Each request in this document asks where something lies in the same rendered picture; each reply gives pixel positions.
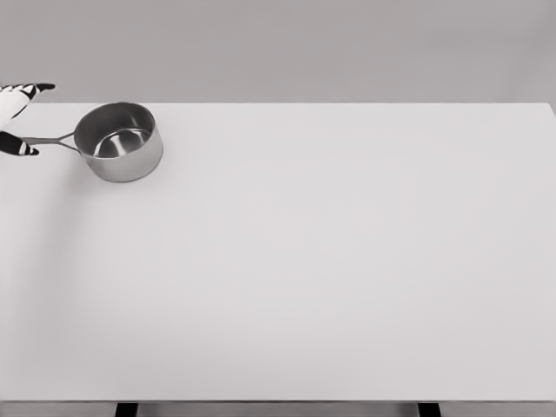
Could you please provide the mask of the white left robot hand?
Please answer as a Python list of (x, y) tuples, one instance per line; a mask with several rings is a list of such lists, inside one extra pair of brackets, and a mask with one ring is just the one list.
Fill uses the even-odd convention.
[(54, 83), (20, 83), (0, 86), (0, 152), (13, 156), (38, 156), (40, 152), (22, 138), (7, 132), (5, 126), (19, 116), (34, 98)]

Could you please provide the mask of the steel pot with long handle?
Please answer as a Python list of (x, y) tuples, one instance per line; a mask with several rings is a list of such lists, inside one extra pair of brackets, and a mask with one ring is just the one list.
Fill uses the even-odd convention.
[(108, 182), (133, 182), (150, 174), (163, 155), (156, 120), (138, 103), (107, 103), (83, 116), (73, 132), (57, 138), (24, 137), (29, 145), (57, 144), (72, 137), (71, 148), (91, 171)]

